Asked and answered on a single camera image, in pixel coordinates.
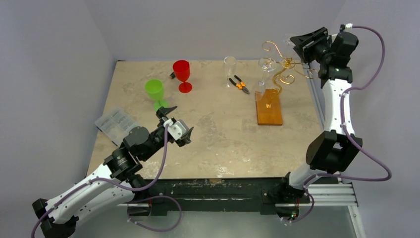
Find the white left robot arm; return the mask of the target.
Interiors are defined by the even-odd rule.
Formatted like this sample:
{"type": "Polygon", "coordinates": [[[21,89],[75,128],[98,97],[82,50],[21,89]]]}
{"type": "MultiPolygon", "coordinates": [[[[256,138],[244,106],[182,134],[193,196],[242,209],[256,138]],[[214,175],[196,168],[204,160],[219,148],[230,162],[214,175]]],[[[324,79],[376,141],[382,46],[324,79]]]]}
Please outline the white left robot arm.
{"type": "Polygon", "coordinates": [[[30,236],[35,237],[38,228],[46,238],[68,238],[74,234],[78,222],[101,210],[132,201],[146,200],[148,190],[160,179],[167,158],[168,145],[183,147],[191,143],[192,127],[183,120],[169,118],[174,107],[156,110],[159,123],[155,130],[133,124],[125,132],[120,145],[91,174],[62,194],[34,201],[33,210],[38,218],[30,236]],[[146,182],[138,171],[142,162],[163,151],[157,175],[146,182]]]}

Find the gold wire glass rack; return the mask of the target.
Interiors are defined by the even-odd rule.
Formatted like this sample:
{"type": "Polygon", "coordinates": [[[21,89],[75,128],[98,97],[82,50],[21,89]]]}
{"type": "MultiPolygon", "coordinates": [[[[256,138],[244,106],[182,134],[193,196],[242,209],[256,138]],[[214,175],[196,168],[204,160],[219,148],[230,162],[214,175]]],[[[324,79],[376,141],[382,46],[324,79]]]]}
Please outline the gold wire glass rack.
{"type": "Polygon", "coordinates": [[[318,70],[312,67],[308,68],[308,75],[304,74],[297,70],[297,66],[303,66],[304,63],[302,61],[294,60],[293,53],[290,57],[287,57],[285,54],[281,52],[279,46],[273,41],[265,41],[262,43],[262,49],[265,52],[271,52],[274,49],[275,52],[280,56],[280,61],[274,60],[274,62],[281,66],[281,69],[276,72],[272,78],[271,82],[275,86],[273,91],[276,93],[276,96],[279,96],[282,91],[282,85],[291,85],[294,84],[296,81],[296,74],[303,76],[306,79],[314,79],[315,74],[318,73],[318,70]]]}

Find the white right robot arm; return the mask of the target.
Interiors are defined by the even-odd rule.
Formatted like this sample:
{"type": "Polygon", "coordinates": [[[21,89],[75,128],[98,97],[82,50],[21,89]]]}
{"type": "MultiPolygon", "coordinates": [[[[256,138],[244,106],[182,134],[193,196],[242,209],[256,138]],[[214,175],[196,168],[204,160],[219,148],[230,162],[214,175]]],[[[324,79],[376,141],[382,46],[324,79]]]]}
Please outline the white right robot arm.
{"type": "Polygon", "coordinates": [[[319,175],[345,171],[363,145],[355,136],[350,115],[352,70],[348,67],[359,40],[350,32],[352,24],[343,24],[337,34],[325,27],[311,33],[290,37],[294,51],[304,63],[319,63],[318,77],[325,100],[323,132],[308,146],[306,162],[288,173],[278,188],[279,198],[291,201],[319,175]]]}

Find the clear round wine glass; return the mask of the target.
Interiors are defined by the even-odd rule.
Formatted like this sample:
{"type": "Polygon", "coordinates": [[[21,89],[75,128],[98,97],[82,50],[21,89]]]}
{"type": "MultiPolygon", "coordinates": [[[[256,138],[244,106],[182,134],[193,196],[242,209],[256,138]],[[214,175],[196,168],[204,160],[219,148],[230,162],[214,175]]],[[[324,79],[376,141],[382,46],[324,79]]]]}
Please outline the clear round wine glass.
{"type": "Polygon", "coordinates": [[[287,33],[283,36],[283,42],[285,44],[285,51],[283,53],[283,56],[285,58],[293,58],[295,52],[293,50],[294,43],[290,40],[290,38],[295,37],[296,34],[287,33]]]}

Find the clear champagne flute with label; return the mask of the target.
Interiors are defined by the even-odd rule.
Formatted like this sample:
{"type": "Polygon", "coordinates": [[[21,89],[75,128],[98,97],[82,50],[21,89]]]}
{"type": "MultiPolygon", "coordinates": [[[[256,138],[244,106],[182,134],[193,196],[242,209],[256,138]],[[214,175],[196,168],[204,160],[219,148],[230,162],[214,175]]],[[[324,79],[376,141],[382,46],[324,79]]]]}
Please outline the clear champagne flute with label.
{"type": "Polygon", "coordinates": [[[271,76],[271,73],[277,68],[276,61],[269,57],[259,59],[258,65],[262,70],[262,77],[254,87],[256,102],[259,102],[263,98],[266,90],[266,85],[268,83],[268,78],[271,76]]]}

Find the wooden rack base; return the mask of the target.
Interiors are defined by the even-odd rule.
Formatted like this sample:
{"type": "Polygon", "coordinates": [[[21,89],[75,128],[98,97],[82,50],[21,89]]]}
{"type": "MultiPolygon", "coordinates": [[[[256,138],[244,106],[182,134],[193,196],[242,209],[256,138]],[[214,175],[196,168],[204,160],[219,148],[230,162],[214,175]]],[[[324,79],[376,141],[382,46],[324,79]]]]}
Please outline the wooden rack base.
{"type": "Polygon", "coordinates": [[[279,95],[275,89],[266,89],[264,93],[256,91],[256,110],[258,125],[283,125],[279,95]]]}

